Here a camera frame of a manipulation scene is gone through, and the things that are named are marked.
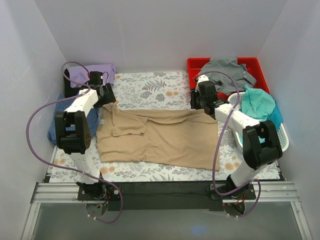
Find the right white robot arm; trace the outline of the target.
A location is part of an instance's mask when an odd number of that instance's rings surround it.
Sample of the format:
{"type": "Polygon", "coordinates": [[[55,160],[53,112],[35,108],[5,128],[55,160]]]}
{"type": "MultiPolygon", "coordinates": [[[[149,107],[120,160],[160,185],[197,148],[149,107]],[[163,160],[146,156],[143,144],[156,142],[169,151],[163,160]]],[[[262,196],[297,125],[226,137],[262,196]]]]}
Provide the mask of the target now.
{"type": "Polygon", "coordinates": [[[197,80],[197,103],[204,112],[214,120],[224,123],[213,157],[216,165],[218,151],[226,127],[242,136],[243,162],[231,173],[224,186],[217,188],[215,174],[212,183],[215,193],[219,196],[230,196],[246,188],[255,181],[255,176],[267,165],[283,156],[281,143],[275,124],[270,121],[259,121],[247,116],[237,109],[240,103],[240,93],[237,92],[237,102],[232,105],[228,101],[218,99],[214,83],[210,80],[197,80]]]}

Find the tan t shirt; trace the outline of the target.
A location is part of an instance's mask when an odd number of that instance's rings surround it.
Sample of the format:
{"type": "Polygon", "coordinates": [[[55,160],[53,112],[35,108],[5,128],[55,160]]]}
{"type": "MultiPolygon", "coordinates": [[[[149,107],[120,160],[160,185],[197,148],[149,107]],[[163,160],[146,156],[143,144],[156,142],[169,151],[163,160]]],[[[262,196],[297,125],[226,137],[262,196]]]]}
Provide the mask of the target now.
{"type": "Polygon", "coordinates": [[[218,122],[202,109],[121,110],[103,106],[96,132],[100,160],[149,162],[177,167],[219,170],[214,159],[218,122]]]}

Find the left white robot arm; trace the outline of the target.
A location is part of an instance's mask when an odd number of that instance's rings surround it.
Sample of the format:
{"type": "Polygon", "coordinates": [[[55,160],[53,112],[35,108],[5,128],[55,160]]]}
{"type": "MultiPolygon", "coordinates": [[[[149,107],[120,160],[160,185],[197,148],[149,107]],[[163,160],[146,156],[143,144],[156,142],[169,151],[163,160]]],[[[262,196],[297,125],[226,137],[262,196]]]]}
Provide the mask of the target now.
{"type": "Polygon", "coordinates": [[[54,116],[56,144],[71,157],[76,169],[82,171],[81,179],[76,184],[84,194],[95,200],[103,199],[107,191],[90,154],[92,137],[87,116],[93,108],[116,101],[110,84],[103,84],[103,76],[99,71],[89,72],[90,90],[81,89],[80,96],[54,116]]]}

